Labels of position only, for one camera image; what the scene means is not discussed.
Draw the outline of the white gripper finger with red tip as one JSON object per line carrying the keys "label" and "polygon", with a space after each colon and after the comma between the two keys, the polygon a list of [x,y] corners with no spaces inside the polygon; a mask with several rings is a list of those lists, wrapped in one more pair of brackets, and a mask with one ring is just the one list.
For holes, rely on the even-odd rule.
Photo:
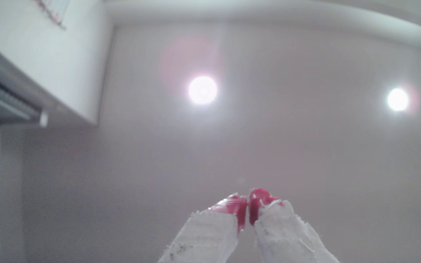
{"label": "white gripper finger with red tip", "polygon": [[249,221],[263,263],[339,263],[313,227],[304,222],[291,203],[263,188],[249,194]]}
{"label": "white gripper finger with red tip", "polygon": [[245,228],[248,198],[232,194],[206,210],[194,212],[159,263],[225,263]]}

